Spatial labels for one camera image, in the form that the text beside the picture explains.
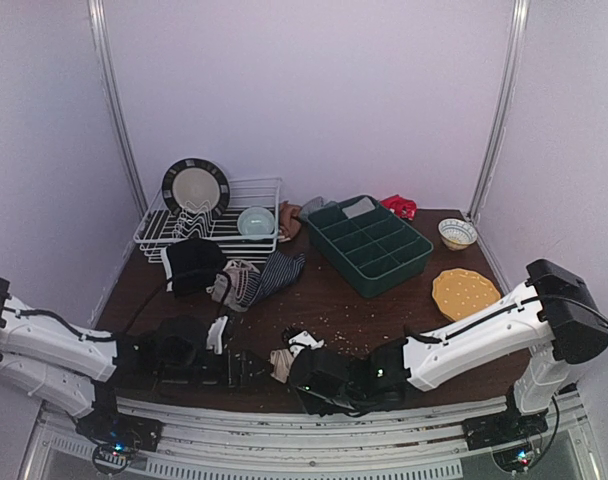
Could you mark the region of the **green compartment tray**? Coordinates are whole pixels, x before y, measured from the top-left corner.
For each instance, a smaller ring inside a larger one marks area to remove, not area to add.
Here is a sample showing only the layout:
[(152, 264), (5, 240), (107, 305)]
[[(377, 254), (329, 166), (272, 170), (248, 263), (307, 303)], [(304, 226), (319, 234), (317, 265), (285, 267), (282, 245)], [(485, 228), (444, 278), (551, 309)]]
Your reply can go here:
[[(348, 219), (342, 208), (367, 196), (376, 208)], [(308, 219), (309, 239), (362, 297), (376, 297), (423, 273), (433, 244), (369, 195), (319, 210)]]

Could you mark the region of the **grey boxer briefs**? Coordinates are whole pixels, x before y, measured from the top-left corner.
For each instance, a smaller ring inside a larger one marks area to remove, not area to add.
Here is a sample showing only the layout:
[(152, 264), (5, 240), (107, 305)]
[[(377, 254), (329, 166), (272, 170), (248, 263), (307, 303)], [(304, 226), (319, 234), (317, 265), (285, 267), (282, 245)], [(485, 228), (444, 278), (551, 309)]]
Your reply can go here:
[(364, 196), (360, 198), (357, 202), (343, 207), (342, 212), (348, 219), (356, 218), (358, 216), (367, 214), (373, 211), (376, 208), (376, 205), (372, 202), (372, 200)]

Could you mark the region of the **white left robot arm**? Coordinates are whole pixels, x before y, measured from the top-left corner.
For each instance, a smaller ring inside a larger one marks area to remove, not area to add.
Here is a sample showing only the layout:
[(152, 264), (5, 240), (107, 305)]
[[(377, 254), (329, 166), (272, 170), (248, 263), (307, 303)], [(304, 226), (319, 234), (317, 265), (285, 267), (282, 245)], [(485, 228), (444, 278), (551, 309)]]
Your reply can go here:
[(117, 389), (130, 379), (239, 388), (271, 371), (249, 350), (227, 347), (230, 320), (210, 325), (182, 315), (139, 335), (72, 326), (33, 309), (0, 278), (0, 377), (60, 409), (93, 446), (92, 462), (111, 475), (158, 448), (163, 424), (119, 411)]

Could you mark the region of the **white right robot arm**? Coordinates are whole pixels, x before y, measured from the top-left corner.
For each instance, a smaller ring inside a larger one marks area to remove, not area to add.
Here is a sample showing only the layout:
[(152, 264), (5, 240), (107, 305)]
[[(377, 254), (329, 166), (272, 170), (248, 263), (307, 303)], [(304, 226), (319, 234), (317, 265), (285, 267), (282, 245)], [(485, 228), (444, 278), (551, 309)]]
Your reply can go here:
[(448, 380), (528, 349), (524, 374), (509, 388), (503, 411), (464, 420), (469, 449), (495, 447), (544, 433), (546, 415), (570, 368), (608, 347), (608, 318), (585, 281), (538, 259), (528, 278), (467, 318), (424, 332), (405, 331), (364, 358), (336, 353), (306, 331), (282, 333), (294, 361), (288, 383), (311, 415), (359, 417), (390, 411)]

